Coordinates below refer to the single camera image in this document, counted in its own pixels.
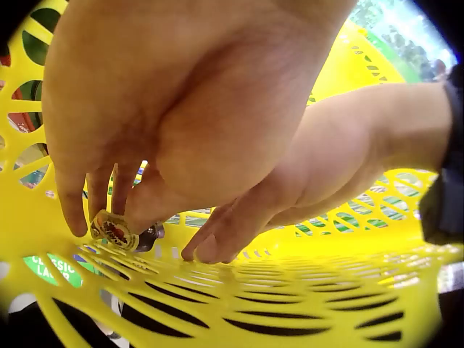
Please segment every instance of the yellow shopping basket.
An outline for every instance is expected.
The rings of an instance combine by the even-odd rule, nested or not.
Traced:
[[[44,128],[31,124],[41,117],[40,101],[17,93],[27,84],[37,91],[43,78],[53,27],[41,24],[38,13],[58,18],[66,5],[46,0],[35,8],[8,44],[11,61],[0,67],[0,304],[5,310],[19,295],[33,294],[61,342],[79,348],[89,344],[56,300],[135,347],[424,344],[440,321],[440,267],[463,256],[460,246],[438,247],[422,239],[418,202],[433,173],[387,172],[362,196],[323,216],[260,235],[229,265],[185,263],[179,257],[209,210],[171,218],[165,238],[144,254],[73,237],[55,194]],[[35,53],[26,42],[36,45]],[[367,84],[401,81],[362,31],[347,22],[308,103]],[[39,182],[31,183],[31,175]],[[78,282],[72,281],[76,274]],[[121,318],[102,301],[101,290],[140,312],[146,325]]]

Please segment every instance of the hand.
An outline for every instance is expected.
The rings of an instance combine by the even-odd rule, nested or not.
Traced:
[[[260,182],[293,136],[353,0],[71,1],[50,46],[43,113],[76,236],[106,208],[141,233]],[[142,160],[150,166],[132,189]]]
[[[182,257],[231,262],[258,234],[341,205],[385,170],[438,170],[450,128],[440,84],[371,86],[317,102],[275,169],[216,208]]]

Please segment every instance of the forearm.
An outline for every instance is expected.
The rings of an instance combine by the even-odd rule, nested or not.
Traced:
[[[373,87],[372,94],[367,100],[376,115],[373,125],[385,169],[438,171],[451,131],[443,84],[384,84]]]

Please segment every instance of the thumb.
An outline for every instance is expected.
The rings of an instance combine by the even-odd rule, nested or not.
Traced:
[[[184,250],[196,250],[199,261],[228,263],[265,228],[277,213],[252,189],[201,227]]]
[[[183,207],[184,200],[166,186],[154,166],[147,165],[142,181],[127,196],[124,217],[129,230],[140,234],[156,222],[183,211]]]

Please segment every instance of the black watch strap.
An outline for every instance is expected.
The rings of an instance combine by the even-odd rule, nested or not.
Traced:
[[[448,149],[438,178],[419,205],[424,239],[438,245],[464,239],[463,74],[458,64],[445,83],[453,117]]]

